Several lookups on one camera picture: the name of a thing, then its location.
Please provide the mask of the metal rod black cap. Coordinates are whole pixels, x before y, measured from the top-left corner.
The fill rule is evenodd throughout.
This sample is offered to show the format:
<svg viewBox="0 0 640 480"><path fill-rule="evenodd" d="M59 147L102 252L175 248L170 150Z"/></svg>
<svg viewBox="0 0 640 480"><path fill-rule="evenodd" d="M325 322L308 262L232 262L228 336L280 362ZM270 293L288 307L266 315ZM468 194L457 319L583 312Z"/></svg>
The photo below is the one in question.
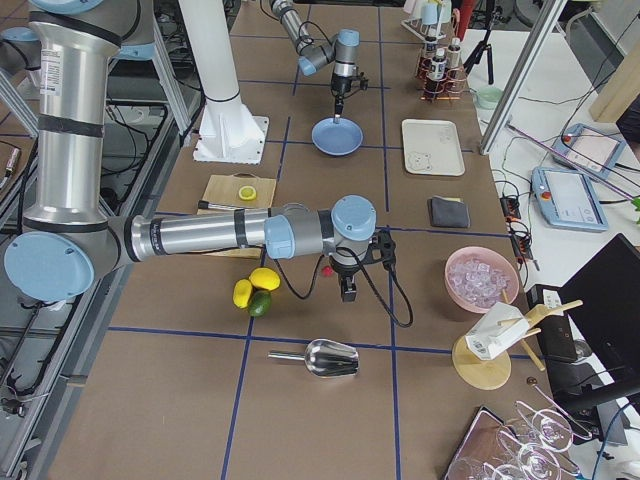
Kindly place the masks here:
<svg viewBox="0 0 640 480"><path fill-rule="evenodd" d="M198 201L198 208L202 209L202 210L226 210L226 211L230 211L230 210L239 209L239 206L213 203L213 202L209 202L209 201L206 201L206 200L199 200Z"/></svg>

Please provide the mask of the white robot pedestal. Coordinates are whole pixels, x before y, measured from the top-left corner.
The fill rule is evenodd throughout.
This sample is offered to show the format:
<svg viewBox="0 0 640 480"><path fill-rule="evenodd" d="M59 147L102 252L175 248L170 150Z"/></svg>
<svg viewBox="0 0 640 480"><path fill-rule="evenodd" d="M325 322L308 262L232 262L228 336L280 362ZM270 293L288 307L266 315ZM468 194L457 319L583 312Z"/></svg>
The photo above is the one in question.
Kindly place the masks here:
<svg viewBox="0 0 640 480"><path fill-rule="evenodd" d="M179 3L205 97L194 159L255 165L261 162L269 119L243 103L221 1Z"/></svg>

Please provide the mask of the blue cup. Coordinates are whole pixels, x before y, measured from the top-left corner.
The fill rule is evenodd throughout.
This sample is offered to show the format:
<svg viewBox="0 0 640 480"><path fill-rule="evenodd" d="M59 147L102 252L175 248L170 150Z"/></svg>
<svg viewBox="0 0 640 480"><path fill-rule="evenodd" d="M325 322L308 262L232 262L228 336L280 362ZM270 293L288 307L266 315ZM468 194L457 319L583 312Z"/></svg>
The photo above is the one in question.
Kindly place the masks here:
<svg viewBox="0 0 640 480"><path fill-rule="evenodd" d="M424 25L435 25L439 21L440 4L437 1L425 1L420 13L421 22Z"/></svg>

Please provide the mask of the cream bear tray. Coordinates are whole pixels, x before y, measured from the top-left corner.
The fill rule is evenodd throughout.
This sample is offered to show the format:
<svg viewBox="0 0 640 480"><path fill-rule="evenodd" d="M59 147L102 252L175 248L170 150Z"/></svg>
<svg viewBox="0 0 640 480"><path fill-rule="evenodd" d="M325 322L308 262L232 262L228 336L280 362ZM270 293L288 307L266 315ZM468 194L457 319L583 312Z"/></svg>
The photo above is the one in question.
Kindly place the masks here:
<svg viewBox="0 0 640 480"><path fill-rule="evenodd" d="M455 124L405 119L401 123L405 170L414 175L459 177L464 159Z"/></svg>

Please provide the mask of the tea bottle white cap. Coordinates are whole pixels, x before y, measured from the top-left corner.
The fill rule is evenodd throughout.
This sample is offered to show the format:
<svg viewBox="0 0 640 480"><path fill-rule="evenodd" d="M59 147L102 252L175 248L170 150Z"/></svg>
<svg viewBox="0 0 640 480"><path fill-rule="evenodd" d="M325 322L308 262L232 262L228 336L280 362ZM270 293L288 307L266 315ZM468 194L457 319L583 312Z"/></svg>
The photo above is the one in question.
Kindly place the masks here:
<svg viewBox="0 0 640 480"><path fill-rule="evenodd" d="M431 59L428 77L434 82L441 81L445 75L446 64L446 51L444 48L438 48Z"/></svg>

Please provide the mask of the lemon half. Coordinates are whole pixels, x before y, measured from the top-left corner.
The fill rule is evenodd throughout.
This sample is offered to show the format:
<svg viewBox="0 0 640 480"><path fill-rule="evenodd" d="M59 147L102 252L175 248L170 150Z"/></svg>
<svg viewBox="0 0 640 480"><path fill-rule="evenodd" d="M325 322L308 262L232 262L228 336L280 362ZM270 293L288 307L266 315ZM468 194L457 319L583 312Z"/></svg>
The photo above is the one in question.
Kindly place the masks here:
<svg viewBox="0 0 640 480"><path fill-rule="evenodd" d="M238 189L238 198L245 202L256 200L258 197L257 189L253 185L243 185Z"/></svg>

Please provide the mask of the grey folded cloth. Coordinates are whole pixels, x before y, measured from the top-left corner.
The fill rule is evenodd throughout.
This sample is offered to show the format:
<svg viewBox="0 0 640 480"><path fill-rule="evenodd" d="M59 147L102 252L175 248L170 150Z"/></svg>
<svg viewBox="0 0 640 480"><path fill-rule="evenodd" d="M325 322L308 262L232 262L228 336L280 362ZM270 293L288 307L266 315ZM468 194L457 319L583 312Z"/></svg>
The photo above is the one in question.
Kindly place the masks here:
<svg viewBox="0 0 640 480"><path fill-rule="evenodd" d="M468 228L470 216L467 205L460 200L434 196L427 201L430 224L434 227Z"/></svg>

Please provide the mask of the blue plate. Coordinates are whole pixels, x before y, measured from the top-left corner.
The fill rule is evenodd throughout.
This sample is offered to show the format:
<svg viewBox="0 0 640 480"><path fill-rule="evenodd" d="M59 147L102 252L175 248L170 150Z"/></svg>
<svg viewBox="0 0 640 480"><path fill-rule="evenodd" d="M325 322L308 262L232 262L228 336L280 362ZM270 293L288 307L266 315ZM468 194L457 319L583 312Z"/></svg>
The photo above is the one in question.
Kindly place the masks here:
<svg viewBox="0 0 640 480"><path fill-rule="evenodd" d="M345 156L361 146L364 135L361 127L349 119L341 118L335 122L333 118L325 118L314 125L311 138L321 152Z"/></svg>

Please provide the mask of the wooden stand with paper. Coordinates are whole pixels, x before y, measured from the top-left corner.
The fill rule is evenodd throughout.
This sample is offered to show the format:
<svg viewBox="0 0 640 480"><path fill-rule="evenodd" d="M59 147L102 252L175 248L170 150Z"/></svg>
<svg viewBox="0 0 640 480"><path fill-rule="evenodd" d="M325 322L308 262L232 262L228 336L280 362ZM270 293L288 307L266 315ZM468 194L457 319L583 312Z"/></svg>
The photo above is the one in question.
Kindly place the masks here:
<svg viewBox="0 0 640 480"><path fill-rule="evenodd" d="M545 365L525 339L541 331L537 325L546 317L559 315L582 304L582 300L554 308L538 304L523 314L513 305L496 303L471 330L455 342L452 361L457 374L466 383L480 390L502 387L511 375L508 349L517 343L524 348L534 365L540 371L545 371Z"/></svg>

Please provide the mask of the yellow lemon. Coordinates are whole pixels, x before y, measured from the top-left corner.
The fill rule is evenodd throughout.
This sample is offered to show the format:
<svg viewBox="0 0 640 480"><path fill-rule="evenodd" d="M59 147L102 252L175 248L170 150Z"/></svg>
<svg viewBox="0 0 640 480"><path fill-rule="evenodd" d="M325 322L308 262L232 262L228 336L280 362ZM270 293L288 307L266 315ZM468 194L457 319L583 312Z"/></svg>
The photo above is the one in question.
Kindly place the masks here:
<svg viewBox="0 0 640 480"><path fill-rule="evenodd" d="M249 281L255 288L268 291L274 291L281 285L279 274L267 267L254 269L249 275Z"/></svg>
<svg viewBox="0 0 640 480"><path fill-rule="evenodd" d="M249 305L252 294L253 284L248 279L240 279L234 285L232 301L237 308L244 309Z"/></svg>

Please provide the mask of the metal scoop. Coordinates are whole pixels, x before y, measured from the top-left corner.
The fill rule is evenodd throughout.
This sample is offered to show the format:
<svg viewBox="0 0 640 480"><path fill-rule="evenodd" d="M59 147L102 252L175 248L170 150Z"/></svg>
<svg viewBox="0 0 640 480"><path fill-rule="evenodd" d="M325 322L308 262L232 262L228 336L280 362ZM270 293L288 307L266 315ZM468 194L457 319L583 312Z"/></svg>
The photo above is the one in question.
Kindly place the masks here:
<svg viewBox="0 0 640 480"><path fill-rule="evenodd" d="M270 351L267 357L302 362L311 374L321 378L354 376L359 371L357 349L329 339L311 341L303 353Z"/></svg>

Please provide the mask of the aluminium frame post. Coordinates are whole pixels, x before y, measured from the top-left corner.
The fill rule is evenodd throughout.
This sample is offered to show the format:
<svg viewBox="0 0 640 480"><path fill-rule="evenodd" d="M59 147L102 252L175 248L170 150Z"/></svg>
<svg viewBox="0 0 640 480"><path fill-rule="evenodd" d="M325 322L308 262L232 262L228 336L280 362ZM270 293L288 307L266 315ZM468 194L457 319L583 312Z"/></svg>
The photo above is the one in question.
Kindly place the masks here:
<svg viewBox="0 0 640 480"><path fill-rule="evenodd" d="M547 36L553 31L567 0L544 1L540 14L527 37L524 47L504 88L502 97L491 116L482 137L479 152L488 155L500 130L506 126L520 91L539 57Z"/></svg>

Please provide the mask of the black tripod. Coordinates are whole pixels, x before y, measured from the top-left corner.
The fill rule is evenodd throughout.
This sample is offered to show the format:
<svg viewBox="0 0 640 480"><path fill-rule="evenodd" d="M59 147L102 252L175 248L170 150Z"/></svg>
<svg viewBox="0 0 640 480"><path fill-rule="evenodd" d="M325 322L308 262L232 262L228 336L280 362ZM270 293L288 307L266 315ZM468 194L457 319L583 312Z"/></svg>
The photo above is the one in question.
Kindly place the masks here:
<svg viewBox="0 0 640 480"><path fill-rule="evenodd" d="M494 68L493 68L493 54L492 46L489 42L489 38L492 29L502 13L502 8L496 5L495 0L487 0L485 8L484 27L485 34L481 41L478 42L473 49L469 57L465 60L463 68L466 75L469 75L475 65L478 65L482 60L483 55L487 57L487 76L488 84L494 84Z"/></svg>

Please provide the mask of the green lime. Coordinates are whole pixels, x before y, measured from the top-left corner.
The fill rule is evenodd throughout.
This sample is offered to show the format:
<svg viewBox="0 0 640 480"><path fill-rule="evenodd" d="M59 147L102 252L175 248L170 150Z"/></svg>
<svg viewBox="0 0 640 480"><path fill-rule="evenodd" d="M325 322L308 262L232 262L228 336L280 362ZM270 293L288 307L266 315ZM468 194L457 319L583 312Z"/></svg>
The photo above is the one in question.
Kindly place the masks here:
<svg viewBox="0 0 640 480"><path fill-rule="evenodd" d="M247 310L249 314L254 317L265 316L272 304L272 295L268 290L256 290L249 300Z"/></svg>

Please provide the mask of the black monitor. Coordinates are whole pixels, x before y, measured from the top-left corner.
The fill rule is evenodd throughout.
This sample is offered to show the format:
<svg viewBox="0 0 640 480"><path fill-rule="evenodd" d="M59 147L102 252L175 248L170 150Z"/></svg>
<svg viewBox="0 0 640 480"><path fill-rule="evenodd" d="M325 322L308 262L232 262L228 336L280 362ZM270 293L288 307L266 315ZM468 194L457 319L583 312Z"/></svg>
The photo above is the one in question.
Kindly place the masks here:
<svg viewBox="0 0 640 480"><path fill-rule="evenodd" d="M580 300L569 316L613 382L564 395L570 412L590 410L628 397L639 399L639 250L623 235L613 237L559 290L564 301Z"/></svg>

